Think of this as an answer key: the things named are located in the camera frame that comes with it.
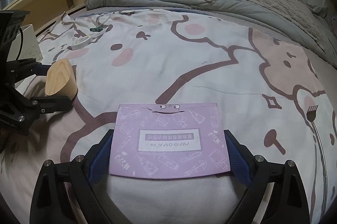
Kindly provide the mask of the metal back scratcher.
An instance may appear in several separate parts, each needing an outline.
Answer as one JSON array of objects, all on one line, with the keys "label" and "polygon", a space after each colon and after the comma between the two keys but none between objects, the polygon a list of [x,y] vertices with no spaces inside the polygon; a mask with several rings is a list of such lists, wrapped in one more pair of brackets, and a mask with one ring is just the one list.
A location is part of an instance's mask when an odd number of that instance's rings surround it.
[{"label": "metal back scratcher", "polygon": [[318,109],[318,105],[311,105],[308,107],[306,118],[311,123],[311,126],[314,130],[314,135],[316,137],[316,141],[318,143],[319,153],[320,153],[320,159],[322,163],[322,173],[323,173],[323,201],[322,201],[322,209],[321,209],[321,215],[320,219],[322,219],[326,212],[326,206],[327,206],[327,194],[328,194],[328,175],[327,175],[327,166],[326,166],[326,159],[323,151],[323,145],[317,130],[317,127],[315,125],[315,119],[316,119],[316,111]]}]

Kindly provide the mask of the cartoon bear blanket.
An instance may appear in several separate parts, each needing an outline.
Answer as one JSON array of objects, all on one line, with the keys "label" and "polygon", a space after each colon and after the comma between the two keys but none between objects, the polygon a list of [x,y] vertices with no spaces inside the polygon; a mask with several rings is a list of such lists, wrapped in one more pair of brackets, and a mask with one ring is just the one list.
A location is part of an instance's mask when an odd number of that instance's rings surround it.
[{"label": "cartoon bear blanket", "polygon": [[[38,38],[43,62],[66,58],[78,87],[71,111],[42,115],[28,136],[12,135],[1,154],[1,195],[19,223],[28,223],[45,160],[69,162],[115,129],[121,104],[217,104],[223,129],[267,161],[293,160],[306,191],[311,223],[319,223],[323,173],[306,118],[318,105],[326,159],[326,212],[336,199],[336,68],[294,41],[228,19],[146,9],[67,14]],[[92,42],[70,46],[83,36]],[[245,188],[229,173],[148,180],[107,175],[97,194],[118,223],[223,223]]]}]

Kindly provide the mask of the green clothespin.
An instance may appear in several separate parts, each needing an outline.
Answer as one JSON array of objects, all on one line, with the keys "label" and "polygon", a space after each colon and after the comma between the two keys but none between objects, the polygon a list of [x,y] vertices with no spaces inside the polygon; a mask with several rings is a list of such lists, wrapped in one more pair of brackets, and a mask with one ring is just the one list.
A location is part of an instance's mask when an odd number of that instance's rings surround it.
[{"label": "green clothespin", "polygon": [[103,30],[103,27],[101,26],[90,28],[91,32],[101,32],[102,30]]}]

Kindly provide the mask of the white shoe box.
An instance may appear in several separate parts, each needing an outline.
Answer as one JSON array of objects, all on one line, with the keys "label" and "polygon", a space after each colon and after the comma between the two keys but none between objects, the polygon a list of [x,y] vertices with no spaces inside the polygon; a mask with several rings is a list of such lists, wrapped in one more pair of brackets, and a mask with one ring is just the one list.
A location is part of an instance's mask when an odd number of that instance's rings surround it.
[{"label": "white shoe box", "polygon": [[[21,27],[23,32],[23,45],[19,59],[34,58],[36,61],[43,59],[37,38],[35,36],[34,28],[32,24],[24,25]],[[16,39],[13,41],[7,61],[15,60],[21,46],[21,33],[19,32]]]}]

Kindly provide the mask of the white cable tie loop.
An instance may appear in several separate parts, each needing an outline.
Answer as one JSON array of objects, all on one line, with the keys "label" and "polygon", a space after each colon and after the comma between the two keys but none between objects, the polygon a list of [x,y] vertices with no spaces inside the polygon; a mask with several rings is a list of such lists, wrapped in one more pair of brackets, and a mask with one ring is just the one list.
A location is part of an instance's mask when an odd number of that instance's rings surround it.
[{"label": "white cable tie loop", "polygon": [[102,28],[103,25],[110,19],[110,13],[109,12],[103,12],[98,16],[96,19],[96,27]]}]

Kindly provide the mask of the purple paper envelope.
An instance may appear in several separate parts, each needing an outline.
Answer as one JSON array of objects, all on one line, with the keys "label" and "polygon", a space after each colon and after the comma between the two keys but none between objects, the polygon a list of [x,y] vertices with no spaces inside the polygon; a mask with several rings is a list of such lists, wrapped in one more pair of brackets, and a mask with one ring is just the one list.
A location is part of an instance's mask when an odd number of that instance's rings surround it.
[{"label": "purple paper envelope", "polygon": [[108,167],[111,175],[170,180],[230,169],[217,104],[119,106]]}]

